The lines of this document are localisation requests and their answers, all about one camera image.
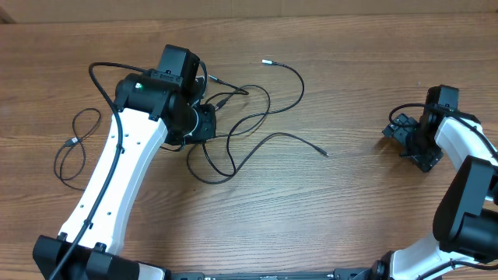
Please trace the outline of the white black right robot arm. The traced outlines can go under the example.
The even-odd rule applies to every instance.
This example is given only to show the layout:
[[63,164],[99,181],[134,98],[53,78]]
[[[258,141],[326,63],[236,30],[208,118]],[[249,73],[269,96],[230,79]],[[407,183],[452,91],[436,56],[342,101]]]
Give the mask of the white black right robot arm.
[[440,279],[458,268],[497,269],[497,149],[480,120],[458,108],[459,90],[429,88],[418,120],[394,108],[383,134],[402,147],[424,173],[447,156],[456,175],[441,200],[431,232],[413,245],[386,253],[363,279]]

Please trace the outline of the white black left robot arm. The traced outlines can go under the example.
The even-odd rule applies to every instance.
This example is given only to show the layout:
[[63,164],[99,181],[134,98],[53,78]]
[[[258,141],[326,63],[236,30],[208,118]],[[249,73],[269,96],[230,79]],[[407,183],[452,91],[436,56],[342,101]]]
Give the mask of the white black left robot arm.
[[216,136],[216,110],[202,104],[205,64],[166,45],[156,68],[133,67],[116,86],[109,135],[82,197],[57,237],[39,236],[33,259],[46,279],[170,279],[169,270],[121,257],[129,216],[162,144]]

